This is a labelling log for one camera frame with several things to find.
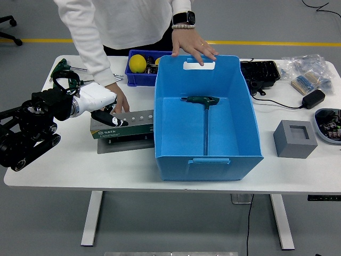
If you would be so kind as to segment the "person's right hand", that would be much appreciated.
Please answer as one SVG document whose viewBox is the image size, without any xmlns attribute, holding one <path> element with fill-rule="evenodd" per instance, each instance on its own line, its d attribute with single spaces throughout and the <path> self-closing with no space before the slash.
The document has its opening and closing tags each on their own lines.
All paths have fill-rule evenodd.
<svg viewBox="0 0 341 256">
<path fill-rule="evenodd" d="M 115 108 L 112 110 L 112 113 L 122 113 L 122 111 L 125 113 L 130 112 L 130 106 L 127 98 L 117 83 L 109 84 L 105 86 L 105 88 L 117 95 L 117 103 Z"/>
</svg>

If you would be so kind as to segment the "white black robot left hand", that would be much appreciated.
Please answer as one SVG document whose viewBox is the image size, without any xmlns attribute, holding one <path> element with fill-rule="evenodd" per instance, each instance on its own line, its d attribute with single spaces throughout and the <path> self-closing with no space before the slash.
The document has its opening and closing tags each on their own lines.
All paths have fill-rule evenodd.
<svg viewBox="0 0 341 256">
<path fill-rule="evenodd" d="M 112 127 L 128 126 L 128 122 L 110 114 L 116 106 L 117 95 L 98 83 L 90 83 L 80 88 L 79 96 L 74 96 L 71 108 L 71 117 L 77 117 L 85 111 L 91 117 L 105 125 Z"/>
</svg>

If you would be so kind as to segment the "person's left hand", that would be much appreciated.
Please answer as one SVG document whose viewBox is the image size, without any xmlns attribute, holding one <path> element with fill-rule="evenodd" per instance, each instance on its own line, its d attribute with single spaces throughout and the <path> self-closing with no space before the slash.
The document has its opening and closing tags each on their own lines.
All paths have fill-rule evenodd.
<svg viewBox="0 0 341 256">
<path fill-rule="evenodd" d="M 173 50 L 172 56 L 177 57 L 180 49 L 194 57 L 203 66 L 202 56 L 213 61 L 216 60 L 218 52 L 212 48 L 198 33 L 193 29 L 174 29 L 172 32 Z"/>
</svg>

